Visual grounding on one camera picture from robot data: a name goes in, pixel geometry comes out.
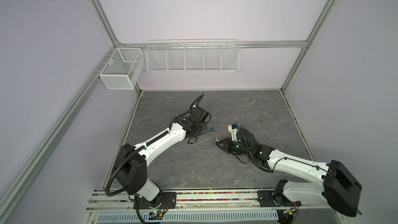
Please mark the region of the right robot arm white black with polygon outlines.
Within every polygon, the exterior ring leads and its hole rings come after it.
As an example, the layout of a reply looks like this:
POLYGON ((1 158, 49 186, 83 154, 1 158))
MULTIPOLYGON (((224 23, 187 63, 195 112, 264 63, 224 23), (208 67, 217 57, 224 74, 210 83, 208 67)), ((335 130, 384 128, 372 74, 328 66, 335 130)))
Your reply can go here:
POLYGON ((236 158, 247 157, 263 172, 285 172, 304 180, 294 183, 281 179, 273 192, 260 197, 268 206, 298 207, 301 203, 328 204, 348 217, 361 214, 359 201, 362 186, 339 161, 329 163, 309 161, 291 156, 274 147, 258 143, 255 136, 243 126, 229 126, 230 136, 216 142, 225 153, 236 158))

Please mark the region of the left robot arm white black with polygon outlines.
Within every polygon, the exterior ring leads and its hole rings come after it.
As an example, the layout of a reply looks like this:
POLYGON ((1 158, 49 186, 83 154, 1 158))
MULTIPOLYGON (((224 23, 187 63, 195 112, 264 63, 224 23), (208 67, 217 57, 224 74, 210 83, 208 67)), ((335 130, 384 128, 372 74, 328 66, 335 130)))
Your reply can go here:
POLYGON ((128 195, 139 196, 158 205, 163 198, 162 189, 148 178, 147 167, 161 153, 173 145, 187 140, 195 141, 199 136, 208 132, 207 124, 211 114, 198 105, 176 115, 169 126, 152 138, 135 145, 123 145, 116 157, 111 175, 105 185, 105 195, 113 197, 123 192, 128 195))

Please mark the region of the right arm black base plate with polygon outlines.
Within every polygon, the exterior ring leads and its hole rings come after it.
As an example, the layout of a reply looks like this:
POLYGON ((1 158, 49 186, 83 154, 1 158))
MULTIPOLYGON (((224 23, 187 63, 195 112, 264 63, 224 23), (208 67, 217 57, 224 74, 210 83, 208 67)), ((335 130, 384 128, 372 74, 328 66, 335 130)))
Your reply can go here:
POLYGON ((261 207, 300 207, 301 201, 293 202, 281 192, 273 190, 258 190, 258 202, 261 207))

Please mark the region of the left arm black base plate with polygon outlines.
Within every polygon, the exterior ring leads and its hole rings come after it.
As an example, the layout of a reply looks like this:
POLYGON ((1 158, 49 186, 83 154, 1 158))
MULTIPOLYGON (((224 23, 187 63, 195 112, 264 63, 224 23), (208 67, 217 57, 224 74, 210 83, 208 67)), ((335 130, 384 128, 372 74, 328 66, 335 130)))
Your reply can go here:
POLYGON ((177 192, 163 191, 152 201, 138 197, 135 202, 139 209, 174 209, 177 203, 177 192))

